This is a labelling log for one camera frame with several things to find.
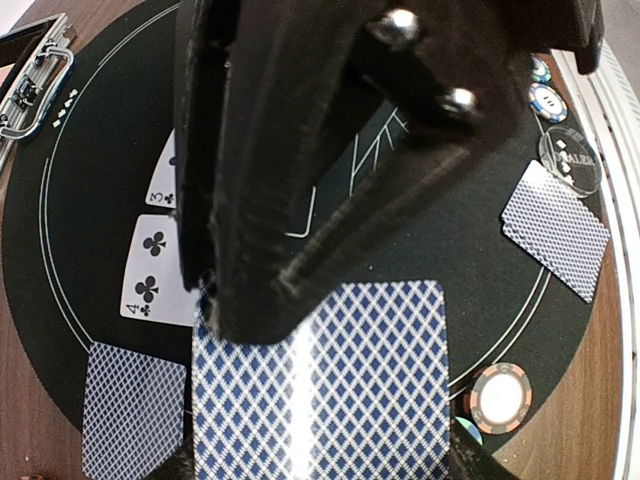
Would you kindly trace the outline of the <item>blue white chips front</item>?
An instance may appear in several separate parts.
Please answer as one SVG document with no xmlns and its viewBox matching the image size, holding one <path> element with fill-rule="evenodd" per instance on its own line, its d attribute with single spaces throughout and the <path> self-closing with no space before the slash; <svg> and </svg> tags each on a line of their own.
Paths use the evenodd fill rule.
<svg viewBox="0 0 640 480">
<path fill-rule="evenodd" d="M 568 107 L 552 87 L 542 83 L 532 83 L 528 90 L 529 106 L 541 118 L 558 124 L 568 118 Z"/>
</svg>

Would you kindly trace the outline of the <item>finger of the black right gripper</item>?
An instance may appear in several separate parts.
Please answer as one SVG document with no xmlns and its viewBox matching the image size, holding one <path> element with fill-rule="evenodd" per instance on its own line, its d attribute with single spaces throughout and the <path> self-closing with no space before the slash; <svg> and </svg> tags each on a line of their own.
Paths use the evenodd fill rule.
<svg viewBox="0 0 640 480">
<path fill-rule="evenodd" d="M 185 285 L 215 272 L 215 320 L 300 320 L 345 268 L 334 226 L 294 257 L 284 244 L 350 140 L 350 5 L 184 1 L 175 53 Z"/>
<path fill-rule="evenodd" d="M 286 255 L 294 257 L 327 226 L 346 232 L 345 268 L 333 288 L 513 135 L 534 53 L 572 52 L 579 69 L 590 73 L 604 37 L 598 1 L 346 2 L 350 140 L 300 199 L 288 229 L 311 187 L 337 166 L 381 107 L 394 107 L 407 130 L 357 176 L 354 190 L 301 246 L 290 249 L 285 239 Z M 219 335 L 238 344 L 273 344 L 305 316 L 219 320 Z"/>
</svg>

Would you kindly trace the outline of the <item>blue card front seat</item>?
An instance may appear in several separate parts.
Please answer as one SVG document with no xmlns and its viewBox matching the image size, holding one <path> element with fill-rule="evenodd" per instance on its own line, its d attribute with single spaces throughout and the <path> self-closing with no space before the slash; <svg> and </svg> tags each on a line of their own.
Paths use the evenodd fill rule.
<svg viewBox="0 0 640 480">
<path fill-rule="evenodd" d="M 509 238 L 582 300 L 593 300 L 609 230 L 563 182 L 530 162 L 501 218 Z"/>
</svg>

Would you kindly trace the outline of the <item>grey blue card deck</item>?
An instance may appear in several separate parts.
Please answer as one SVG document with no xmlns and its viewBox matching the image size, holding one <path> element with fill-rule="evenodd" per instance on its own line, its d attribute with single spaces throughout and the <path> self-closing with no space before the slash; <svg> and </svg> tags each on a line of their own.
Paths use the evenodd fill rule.
<svg viewBox="0 0 640 480">
<path fill-rule="evenodd" d="M 449 370 L 433 280 L 346 283 L 285 340 L 192 337 L 199 479 L 444 479 Z"/>
</svg>

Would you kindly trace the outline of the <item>green chips front seat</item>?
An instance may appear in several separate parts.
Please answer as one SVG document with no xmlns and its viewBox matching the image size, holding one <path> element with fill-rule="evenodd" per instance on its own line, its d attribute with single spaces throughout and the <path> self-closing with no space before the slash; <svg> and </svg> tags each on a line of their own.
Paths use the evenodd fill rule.
<svg viewBox="0 0 640 480">
<path fill-rule="evenodd" d="M 551 80 L 552 74 L 547 63 L 539 57 L 532 55 L 532 72 L 531 77 L 534 83 L 548 84 Z"/>
</svg>

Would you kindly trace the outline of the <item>orange chips seat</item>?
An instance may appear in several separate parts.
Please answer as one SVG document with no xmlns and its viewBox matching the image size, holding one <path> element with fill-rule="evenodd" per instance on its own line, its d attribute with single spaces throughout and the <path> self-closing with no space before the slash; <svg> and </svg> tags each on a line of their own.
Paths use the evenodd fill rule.
<svg viewBox="0 0 640 480">
<path fill-rule="evenodd" d="M 533 403 L 525 370 L 501 362 L 479 371 L 464 396 L 464 409 L 481 433 L 502 435 L 516 430 Z"/>
</svg>

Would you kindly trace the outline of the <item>blue card seat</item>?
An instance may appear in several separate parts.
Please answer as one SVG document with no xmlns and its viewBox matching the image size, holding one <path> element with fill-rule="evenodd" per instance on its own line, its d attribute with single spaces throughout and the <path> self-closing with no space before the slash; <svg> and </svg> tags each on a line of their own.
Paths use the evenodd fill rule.
<svg viewBox="0 0 640 480">
<path fill-rule="evenodd" d="M 593 300 L 609 230 L 563 182 L 530 162 L 501 218 L 509 238 L 582 300 Z"/>
<path fill-rule="evenodd" d="M 90 479 L 142 479 L 183 441 L 186 367 L 95 342 L 85 379 L 82 469 Z"/>
</svg>

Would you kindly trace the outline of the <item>clear round dealer button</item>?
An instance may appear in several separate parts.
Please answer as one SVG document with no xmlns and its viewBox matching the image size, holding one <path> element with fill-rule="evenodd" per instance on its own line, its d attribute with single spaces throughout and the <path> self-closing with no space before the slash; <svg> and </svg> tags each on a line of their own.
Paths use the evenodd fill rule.
<svg viewBox="0 0 640 480">
<path fill-rule="evenodd" d="M 598 154 L 576 129 L 550 127 L 538 144 L 539 160 L 579 198 L 595 194 L 602 180 Z"/>
</svg>

